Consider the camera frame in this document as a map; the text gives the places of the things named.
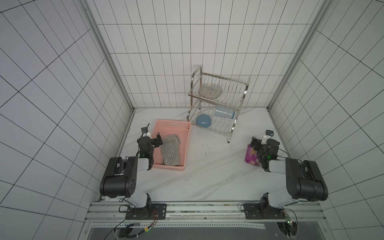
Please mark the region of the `grey striped dishcloth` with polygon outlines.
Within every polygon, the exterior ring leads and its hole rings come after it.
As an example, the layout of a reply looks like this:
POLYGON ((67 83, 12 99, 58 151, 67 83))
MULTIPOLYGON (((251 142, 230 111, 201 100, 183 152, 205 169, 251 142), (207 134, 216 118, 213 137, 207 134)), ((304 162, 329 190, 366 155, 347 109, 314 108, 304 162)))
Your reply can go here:
POLYGON ((163 144, 160 148, 164 165, 180 165, 180 145, 181 140, 178 135, 168 135, 163 139, 163 144))

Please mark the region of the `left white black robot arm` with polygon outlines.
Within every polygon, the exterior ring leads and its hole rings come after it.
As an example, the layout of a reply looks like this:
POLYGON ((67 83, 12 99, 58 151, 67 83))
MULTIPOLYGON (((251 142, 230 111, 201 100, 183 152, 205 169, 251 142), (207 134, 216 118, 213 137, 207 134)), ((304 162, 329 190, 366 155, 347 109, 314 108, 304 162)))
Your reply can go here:
POLYGON ((163 144, 160 134, 155 138, 142 135, 135 156, 112 157, 100 184, 100 194, 111 199, 121 197, 124 203, 119 209, 127 220, 164 220, 167 205, 152 203, 149 194, 136 190, 138 172, 149 171, 154 165, 154 149, 163 144))

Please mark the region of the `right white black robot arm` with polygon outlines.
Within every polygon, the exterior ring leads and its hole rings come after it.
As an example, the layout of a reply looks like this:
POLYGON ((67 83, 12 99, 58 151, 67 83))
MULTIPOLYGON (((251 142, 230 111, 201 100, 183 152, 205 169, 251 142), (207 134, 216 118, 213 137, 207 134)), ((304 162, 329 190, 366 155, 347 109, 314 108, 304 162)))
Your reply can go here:
POLYGON ((286 180, 282 189, 263 194, 258 203, 241 206, 247 220, 286 219, 291 223, 286 206, 328 198, 329 191, 317 163, 293 158, 279 160, 279 145, 278 141, 269 138, 252 138, 249 144, 265 172, 284 175, 286 180))

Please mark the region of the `purple snack packet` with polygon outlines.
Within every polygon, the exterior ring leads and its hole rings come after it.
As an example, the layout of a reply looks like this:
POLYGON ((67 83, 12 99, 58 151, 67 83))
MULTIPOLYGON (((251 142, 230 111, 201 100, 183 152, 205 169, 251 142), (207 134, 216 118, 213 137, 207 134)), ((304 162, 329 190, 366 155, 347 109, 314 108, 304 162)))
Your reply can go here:
MULTIPOLYGON (((259 141, 259 143, 261 143, 261 140, 255 138, 255 137, 252 137, 251 142, 252 141, 259 141)), ((257 154, 254 154, 252 148, 250 147, 251 142, 247 145, 247 152, 246 152, 244 162, 246 162, 247 164, 250 164, 252 166, 260 167, 261 162, 259 160, 259 152, 257 152, 257 154)))

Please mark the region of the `pink plastic basket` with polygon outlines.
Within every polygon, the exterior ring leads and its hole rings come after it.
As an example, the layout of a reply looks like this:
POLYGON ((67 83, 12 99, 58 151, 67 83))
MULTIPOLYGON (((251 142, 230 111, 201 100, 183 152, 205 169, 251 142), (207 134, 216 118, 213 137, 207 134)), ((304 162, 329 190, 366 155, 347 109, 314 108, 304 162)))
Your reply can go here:
POLYGON ((187 149, 191 132, 191 123, 175 120, 157 120, 154 129, 151 131, 151 137, 155 138, 157 134, 161 135, 162 140, 170 135, 177 135, 181 140, 179 146, 180 163, 177 166, 167 166, 164 164, 164 158, 161 153, 161 148, 154 150, 153 167, 157 169, 166 169, 174 171, 184 171, 187 162, 187 149))

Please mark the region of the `clear blue plastic container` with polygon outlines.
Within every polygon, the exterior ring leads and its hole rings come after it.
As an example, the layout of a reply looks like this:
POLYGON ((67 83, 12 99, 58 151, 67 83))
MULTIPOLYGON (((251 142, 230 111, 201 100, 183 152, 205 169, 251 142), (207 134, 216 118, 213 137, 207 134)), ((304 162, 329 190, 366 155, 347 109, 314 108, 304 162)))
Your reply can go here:
POLYGON ((225 119, 234 119, 236 112, 223 106, 216 106, 214 115, 225 119))

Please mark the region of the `blue bowl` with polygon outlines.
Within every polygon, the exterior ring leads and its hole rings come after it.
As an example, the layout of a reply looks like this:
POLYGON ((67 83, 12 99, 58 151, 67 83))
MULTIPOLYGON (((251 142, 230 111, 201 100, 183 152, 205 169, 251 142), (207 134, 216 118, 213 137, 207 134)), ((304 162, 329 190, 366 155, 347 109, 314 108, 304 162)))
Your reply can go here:
POLYGON ((200 127, 203 127, 203 128, 208 128, 212 124, 212 119, 208 115, 200 114, 196 118, 195 123, 196 123, 197 126, 200 126, 200 127))

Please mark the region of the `steel two-tier dish rack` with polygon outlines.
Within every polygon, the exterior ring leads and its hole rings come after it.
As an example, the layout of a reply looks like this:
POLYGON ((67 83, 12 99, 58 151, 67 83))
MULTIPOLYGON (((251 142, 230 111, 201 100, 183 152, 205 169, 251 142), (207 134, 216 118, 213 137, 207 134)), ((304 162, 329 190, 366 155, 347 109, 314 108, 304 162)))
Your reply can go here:
POLYGON ((231 142, 233 132, 240 115, 243 103, 245 101, 250 80, 242 82, 218 75, 204 73, 201 66, 197 67, 192 73, 189 83, 190 90, 188 96, 190 98, 190 110, 187 114, 187 121, 196 125, 195 120, 200 114, 205 114, 211 117, 212 124, 207 129, 219 135, 227 137, 227 142, 231 142), (214 84, 222 88, 222 95, 214 100, 203 98, 198 91, 200 86, 204 84, 214 84), (214 115, 216 106, 234 110, 236 112, 234 119, 225 119, 214 115))

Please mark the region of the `round metal strainer plate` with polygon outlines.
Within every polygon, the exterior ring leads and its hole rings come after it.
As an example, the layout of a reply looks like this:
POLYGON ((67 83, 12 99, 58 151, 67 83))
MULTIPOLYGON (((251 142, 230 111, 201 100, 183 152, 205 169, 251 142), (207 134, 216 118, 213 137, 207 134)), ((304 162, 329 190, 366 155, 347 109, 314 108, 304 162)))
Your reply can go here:
POLYGON ((223 90, 218 85, 204 84, 200 86, 198 93, 203 98, 214 100, 222 95, 223 90))

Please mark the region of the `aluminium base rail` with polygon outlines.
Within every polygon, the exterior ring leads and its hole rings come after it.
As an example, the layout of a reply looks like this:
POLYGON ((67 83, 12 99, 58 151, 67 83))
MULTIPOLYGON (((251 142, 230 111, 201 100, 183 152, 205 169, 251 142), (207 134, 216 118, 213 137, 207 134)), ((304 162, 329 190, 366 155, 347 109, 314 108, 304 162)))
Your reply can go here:
POLYGON ((79 236, 81 240, 90 236, 93 228, 124 228, 129 224, 135 227, 225 227, 225 228, 255 228, 262 229, 263 222, 283 223, 288 226, 297 224, 303 227, 305 223, 316 222, 320 227, 321 236, 327 240, 334 239, 332 231, 328 225, 326 217, 321 210, 319 203, 299 202, 286 207, 289 216, 288 223, 283 220, 247 220, 245 213, 241 209, 243 204, 256 204, 255 202, 153 202, 154 204, 166 204, 166 218, 164 220, 127 220, 125 213, 120 213, 119 209, 123 202, 92 202, 87 212, 82 232, 79 236))

